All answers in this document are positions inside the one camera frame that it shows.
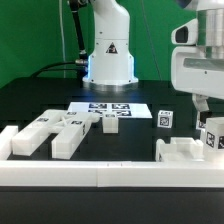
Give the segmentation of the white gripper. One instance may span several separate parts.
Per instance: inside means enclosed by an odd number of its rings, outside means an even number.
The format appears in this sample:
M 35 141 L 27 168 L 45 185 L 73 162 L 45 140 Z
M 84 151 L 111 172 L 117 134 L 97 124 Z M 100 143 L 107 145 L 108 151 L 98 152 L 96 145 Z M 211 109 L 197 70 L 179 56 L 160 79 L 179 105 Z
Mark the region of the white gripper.
M 208 97 L 224 99 L 224 59 L 206 58 L 198 47 L 176 47 L 171 82 L 176 90 L 193 93 L 196 110 L 200 116 L 208 116 Z

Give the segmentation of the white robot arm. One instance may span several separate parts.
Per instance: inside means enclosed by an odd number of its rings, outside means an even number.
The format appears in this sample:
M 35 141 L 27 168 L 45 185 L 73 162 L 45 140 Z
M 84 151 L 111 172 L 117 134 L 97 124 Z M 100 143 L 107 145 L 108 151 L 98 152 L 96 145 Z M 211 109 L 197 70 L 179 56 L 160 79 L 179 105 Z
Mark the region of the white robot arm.
M 224 99 L 224 0 L 175 0 L 196 17 L 173 30 L 176 48 L 171 57 L 171 82 L 188 92 L 198 112 L 208 111 L 207 99 Z M 129 52 L 130 16 L 116 0 L 68 0 L 75 22 L 81 62 L 87 69 L 84 86 L 120 91 L 138 84 Z M 94 51 L 84 47 L 78 10 L 90 4 L 94 11 Z

